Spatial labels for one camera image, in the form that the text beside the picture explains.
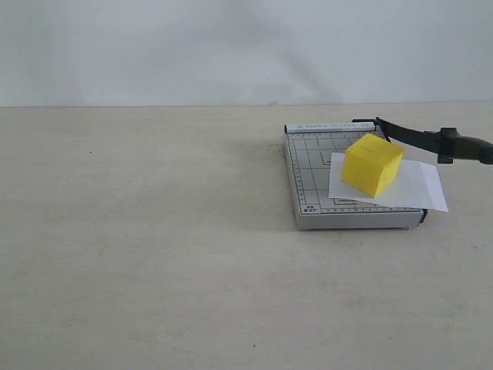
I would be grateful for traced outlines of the yellow foam cube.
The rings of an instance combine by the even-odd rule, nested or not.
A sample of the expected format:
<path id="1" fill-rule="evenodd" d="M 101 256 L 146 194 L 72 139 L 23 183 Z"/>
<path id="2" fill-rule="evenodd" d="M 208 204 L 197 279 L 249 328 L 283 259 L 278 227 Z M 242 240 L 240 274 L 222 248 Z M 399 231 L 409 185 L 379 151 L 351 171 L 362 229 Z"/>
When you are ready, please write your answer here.
<path id="1" fill-rule="evenodd" d="M 346 149 L 341 180 L 376 197 L 394 181 L 403 157 L 402 146 L 367 133 Z"/>

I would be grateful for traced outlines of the white paper sheet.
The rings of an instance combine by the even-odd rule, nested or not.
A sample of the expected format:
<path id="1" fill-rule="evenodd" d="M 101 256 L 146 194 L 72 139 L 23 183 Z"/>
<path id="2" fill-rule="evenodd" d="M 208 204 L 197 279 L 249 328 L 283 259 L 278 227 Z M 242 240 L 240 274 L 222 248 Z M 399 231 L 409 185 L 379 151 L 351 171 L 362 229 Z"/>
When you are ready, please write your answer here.
<path id="1" fill-rule="evenodd" d="M 384 207 L 411 207 L 448 211 L 437 167 L 431 164 L 402 160 L 397 177 L 378 196 L 370 197 L 342 179 L 344 155 L 331 155 L 329 198 L 357 200 Z"/>

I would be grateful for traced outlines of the black cutter blade lever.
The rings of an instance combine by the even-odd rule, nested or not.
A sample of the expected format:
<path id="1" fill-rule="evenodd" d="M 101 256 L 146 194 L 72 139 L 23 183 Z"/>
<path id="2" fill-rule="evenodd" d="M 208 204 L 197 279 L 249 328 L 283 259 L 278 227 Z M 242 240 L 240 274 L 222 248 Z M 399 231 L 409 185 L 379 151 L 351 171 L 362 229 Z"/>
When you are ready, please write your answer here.
<path id="1" fill-rule="evenodd" d="M 473 160 L 492 165 L 492 144 L 479 138 L 462 136 L 456 128 L 442 127 L 437 132 L 417 131 L 379 117 L 353 119 L 352 123 L 373 123 L 381 128 L 387 138 L 436 153 L 440 164 L 452 164 L 454 160 Z"/>

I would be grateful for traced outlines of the grey paper cutter base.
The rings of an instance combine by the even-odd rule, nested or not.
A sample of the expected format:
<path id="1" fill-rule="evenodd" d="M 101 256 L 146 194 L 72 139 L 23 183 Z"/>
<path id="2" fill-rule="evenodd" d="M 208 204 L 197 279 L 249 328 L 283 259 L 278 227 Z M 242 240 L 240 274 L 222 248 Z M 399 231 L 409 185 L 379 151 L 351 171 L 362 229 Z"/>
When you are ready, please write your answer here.
<path id="1" fill-rule="evenodd" d="M 293 213 L 300 230 L 406 229 L 424 221 L 426 209 L 329 197 L 331 155 L 343 153 L 366 133 L 388 139 L 372 119 L 284 126 Z"/>

